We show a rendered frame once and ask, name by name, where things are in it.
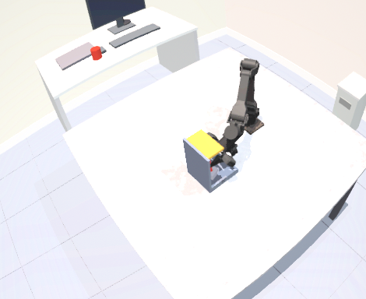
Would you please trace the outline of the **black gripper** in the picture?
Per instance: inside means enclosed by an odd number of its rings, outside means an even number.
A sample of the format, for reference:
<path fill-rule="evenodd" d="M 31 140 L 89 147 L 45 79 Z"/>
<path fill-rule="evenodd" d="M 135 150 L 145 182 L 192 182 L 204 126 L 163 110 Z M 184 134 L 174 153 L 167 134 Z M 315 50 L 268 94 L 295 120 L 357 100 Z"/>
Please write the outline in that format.
<path fill-rule="evenodd" d="M 215 141 L 217 141 L 222 147 L 223 147 L 223 150 L 220 152 L 221 155 L 220 156 L 216 156 L 216 158 L 214 159 L 214 161 L 210 164 L 211 167 L 214 167 L 216 166 L 217 164 L 220 164 L 220 163 L 225 163 L 229 166 L 234 166 L 236 161 L 235 159 L 226 154 L 226 153 L 229 153 L 229 149 L 232 147 L 232 146 L 236 146 L 236 142 L 233 140 L 233 139 L 227 139 L 224 134 L 222 134 L 222 138 L 219 140 L 216 135 L 214 135 L 213 133 L 211 132 L 207 132 L 207 134 L 212 137 Z"/>

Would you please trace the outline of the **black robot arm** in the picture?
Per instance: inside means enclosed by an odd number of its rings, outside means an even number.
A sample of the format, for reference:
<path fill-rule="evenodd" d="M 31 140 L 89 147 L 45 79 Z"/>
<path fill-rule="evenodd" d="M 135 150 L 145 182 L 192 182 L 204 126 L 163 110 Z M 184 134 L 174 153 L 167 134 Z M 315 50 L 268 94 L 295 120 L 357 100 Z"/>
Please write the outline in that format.
<path fill-rule="evenodd" d="M 223 134 L 227 139 L 235 142 L 244 134 L 245 126 L 253 128 L 259 121 L 259 108 L 255 101 L 255 76 L 259 71 L 259 62 L 254 59 L 244 58 L 239 63 L 240 84 L 238 88 L 238 98 L 232 106 L 232 111 L 227 118 L 227 123 Z"/>

